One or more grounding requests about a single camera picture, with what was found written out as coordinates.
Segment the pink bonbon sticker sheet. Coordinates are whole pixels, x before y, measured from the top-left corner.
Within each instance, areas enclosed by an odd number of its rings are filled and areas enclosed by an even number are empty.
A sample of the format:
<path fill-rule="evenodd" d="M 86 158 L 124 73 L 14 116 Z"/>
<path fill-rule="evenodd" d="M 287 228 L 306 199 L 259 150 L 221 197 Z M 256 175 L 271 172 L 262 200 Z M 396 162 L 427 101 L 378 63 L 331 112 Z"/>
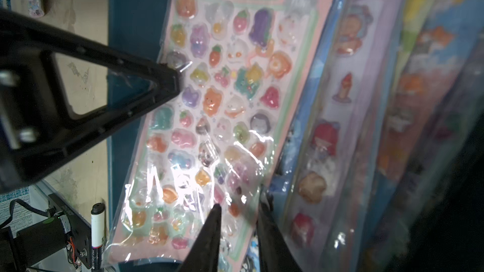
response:
<path fill-rule="evenodd" d="M 238 271 L 334 0 L 171 0 L 159 61 L 180 94 L 146 116 L 103 264 L 185 261 L 221 207 Z"/>

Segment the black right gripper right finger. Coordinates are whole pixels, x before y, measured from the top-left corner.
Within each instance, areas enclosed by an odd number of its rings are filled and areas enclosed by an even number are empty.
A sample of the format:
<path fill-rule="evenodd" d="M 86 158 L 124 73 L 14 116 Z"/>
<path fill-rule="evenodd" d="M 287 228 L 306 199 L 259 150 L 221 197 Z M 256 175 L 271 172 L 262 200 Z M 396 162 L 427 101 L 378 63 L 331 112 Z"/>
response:
<path fill-rule="evenodd" d="M 272 216 L 273 196 L 260 195 L 258 204 L 257 235 L 261 271 L 301 272 Z"/>

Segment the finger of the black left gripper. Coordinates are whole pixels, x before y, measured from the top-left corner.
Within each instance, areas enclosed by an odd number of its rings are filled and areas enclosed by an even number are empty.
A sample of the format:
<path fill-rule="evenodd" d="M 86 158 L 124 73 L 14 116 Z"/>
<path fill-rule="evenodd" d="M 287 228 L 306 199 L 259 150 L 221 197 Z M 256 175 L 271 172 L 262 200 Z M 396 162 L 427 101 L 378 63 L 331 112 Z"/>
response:
<path fill-rule="evenodd" d="M 1 191 L 34 184 L 180 94 L 180 74 L 1 10 Z"/>

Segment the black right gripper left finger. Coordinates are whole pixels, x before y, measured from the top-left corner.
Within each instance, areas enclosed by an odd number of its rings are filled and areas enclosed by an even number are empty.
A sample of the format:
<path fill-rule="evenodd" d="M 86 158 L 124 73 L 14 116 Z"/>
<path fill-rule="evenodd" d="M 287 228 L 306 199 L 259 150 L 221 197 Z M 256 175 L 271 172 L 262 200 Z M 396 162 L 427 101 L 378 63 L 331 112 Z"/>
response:
<path fill-rule="evenodd" d="M 221 206 L 217 203 L 211 209 L 194 245 L 178 272 L 217 272 L 221 239 Z"/>

